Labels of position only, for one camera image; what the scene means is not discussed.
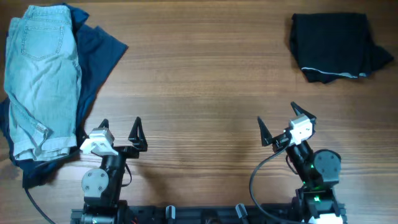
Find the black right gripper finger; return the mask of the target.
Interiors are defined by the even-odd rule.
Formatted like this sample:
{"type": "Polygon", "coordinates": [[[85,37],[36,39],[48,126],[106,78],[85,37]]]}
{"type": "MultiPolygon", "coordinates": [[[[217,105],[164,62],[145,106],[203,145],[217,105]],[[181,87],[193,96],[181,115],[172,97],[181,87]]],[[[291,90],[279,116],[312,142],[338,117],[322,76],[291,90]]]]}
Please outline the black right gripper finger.
{"type": "Polygon", "coordinates": [[[316,117],[315,115],[313,115],[313,114],[309,113],[308,111],[306,111],[305,109],[301,108],[301,107],[300,107],[298,104],[296,104],[294,101],[292,101],[292,102],[290,103],[290,105],[291,105],[291,107],[292,107],[294,113],[295,113],[297,116],[299,116],[299,115],[301,115],[301,114],[304,114],[304,115],[310,120],[310,122],[311,122],[312,124],[316,124],[316,123],[317,123],[317,122],[316,122],[317,117],[316,117]]]}
{"type": "Polygon", "coordinates": [[[258,122],[258,125],[260,128],[260,133],[261,133],[261,144],[262,144],[262,146],[269,146],[270,144],[273,143],[272,134],[269,132],[265,123],[259,116],[257,117],[257,122],[258,122]]]}

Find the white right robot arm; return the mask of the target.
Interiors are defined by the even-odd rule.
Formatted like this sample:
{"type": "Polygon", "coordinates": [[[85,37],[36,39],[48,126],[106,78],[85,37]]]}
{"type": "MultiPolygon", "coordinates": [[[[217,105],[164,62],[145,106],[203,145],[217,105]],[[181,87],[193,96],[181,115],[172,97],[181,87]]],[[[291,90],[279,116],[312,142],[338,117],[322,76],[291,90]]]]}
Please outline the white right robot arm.
{"type": "Polygon", "coordinates": [[[307,140],[315,134],[317,117],[295,102],[290,103],[295,117],[283,133],[273,136],[261,118],[257,119],[262,146],[271,145],[274,154],[260,162],[249,179],[249,194],[259,211],[276,223],[344,223],[344,206],[336,199],[334,186],[340,182],[341,156],[329,149],[313,151],[307,140]],[[282,153],[302,186],[295,191],[286,218],[266,211],[256,200],[253,182],[258,170],[282,153]]]}

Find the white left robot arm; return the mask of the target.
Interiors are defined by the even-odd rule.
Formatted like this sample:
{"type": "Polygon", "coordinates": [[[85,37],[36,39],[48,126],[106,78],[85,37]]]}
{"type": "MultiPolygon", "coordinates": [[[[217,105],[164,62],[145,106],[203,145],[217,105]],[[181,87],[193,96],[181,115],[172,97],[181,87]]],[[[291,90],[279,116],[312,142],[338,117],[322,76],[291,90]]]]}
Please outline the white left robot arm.
{"type": "Polygon", "coordinates": [[[137,159],[146,152],[148,144],[137,117],[128,136],[128,146],[115,146],[114,136],[109,130],[109,121],[104,119],[83,141],[80,150],[101,158],[101,165],[84,174],[81,186],[84,192],[84,207],[81,215],[71,218],[82,224],[131,223],[130,211],[125,200],[120,199],[124,174],[131,173],[126,161],[137,159]]]}

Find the black shorts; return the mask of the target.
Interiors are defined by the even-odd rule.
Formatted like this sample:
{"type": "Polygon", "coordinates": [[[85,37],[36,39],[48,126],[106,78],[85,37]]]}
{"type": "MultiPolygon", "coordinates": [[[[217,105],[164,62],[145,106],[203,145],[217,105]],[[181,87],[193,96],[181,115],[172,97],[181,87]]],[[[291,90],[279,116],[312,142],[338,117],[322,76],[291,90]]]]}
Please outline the black shorts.
{"type": "Polygon", "coordinates": [[[368,18],[360,13],[294,14],[289,45],[310,83],[368,77],[394,59],[374,43],[368,18]]]}

